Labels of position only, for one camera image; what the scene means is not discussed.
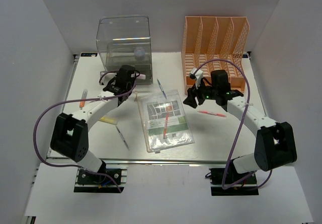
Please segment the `purple highlighter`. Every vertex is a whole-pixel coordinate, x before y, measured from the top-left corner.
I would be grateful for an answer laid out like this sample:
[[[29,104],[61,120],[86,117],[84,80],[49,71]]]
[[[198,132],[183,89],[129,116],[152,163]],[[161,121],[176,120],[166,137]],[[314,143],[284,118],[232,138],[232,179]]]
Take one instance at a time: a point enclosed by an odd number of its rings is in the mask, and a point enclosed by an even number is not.
[[[139,80],[145,80],[146,79],[146,75],[144,74],[140,74],[139,76],[135,76],[136,79],[139,79]]]

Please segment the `clear paper clip tub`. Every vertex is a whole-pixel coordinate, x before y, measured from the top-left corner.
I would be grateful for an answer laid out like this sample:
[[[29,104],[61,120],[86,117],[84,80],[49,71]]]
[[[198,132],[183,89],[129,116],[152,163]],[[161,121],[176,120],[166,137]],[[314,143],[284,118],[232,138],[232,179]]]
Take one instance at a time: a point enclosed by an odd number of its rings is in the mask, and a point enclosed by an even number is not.
[[[145,49],[143,47],[136,47],[134,50],[134,57],[136,60],[144,60],[145,59]]]

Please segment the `clear grey drawer organizer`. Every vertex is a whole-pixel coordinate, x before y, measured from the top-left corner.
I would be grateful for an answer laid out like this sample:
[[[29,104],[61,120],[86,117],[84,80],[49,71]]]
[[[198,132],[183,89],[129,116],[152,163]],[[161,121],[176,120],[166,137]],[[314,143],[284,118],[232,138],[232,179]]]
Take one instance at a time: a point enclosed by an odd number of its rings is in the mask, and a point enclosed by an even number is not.
[[[153,83],[151,38],[149,18],[143,15],[109,16],[100,19],[96,35],[96,46],[106,71],[118,70],[122,65],[135,67],[145,80],[138,85]],[[145,59],[134,57],[136,47],[145,49]]]

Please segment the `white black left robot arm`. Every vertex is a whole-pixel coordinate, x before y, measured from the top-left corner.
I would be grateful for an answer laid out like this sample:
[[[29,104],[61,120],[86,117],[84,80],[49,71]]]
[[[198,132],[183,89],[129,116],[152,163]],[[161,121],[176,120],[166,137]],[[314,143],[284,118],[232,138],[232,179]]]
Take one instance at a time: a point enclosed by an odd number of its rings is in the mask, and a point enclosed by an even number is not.
[[[106,164],[89,150],[89,130],[106,113],[128,99],[138,75],[135,67],[121,66],[103,88],[98,100],[90,100],[80,110],[71,114],[61,113],[56,118],[51,149],[88,170],[90,179],[95,183],[106,179]]]

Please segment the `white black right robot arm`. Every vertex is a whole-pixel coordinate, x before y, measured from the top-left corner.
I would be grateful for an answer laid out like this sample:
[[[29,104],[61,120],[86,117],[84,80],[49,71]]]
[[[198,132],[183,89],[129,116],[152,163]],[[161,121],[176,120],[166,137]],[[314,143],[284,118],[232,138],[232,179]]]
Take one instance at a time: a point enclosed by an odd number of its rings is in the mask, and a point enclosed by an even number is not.
[[[187,90],[185,105],[197,108],[205,100],[214,100],[226,112],[238,118],[255,136],[254,153],[232,160],[233,167],[227,170],[228,179],[239,183],[247,172],[269,171],[297,160],[292,126],[278,123],[247,103],[243,93],[231,89],[224,70],[211,72],[211,84],[205,85],[201,70],[192,69],[189,77],[194,80]]]

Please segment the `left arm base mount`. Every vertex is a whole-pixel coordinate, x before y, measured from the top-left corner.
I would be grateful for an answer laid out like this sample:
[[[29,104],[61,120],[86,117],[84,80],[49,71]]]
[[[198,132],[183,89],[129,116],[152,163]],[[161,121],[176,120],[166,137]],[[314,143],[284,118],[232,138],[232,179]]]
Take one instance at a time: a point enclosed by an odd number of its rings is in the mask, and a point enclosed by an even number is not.
[[[74,193],[121,193],[127,180],[127,168],[107,168],[106,174],[109,175],[119,186],[105,176],[93,175],[84,169],[78,169],[74,184]]]

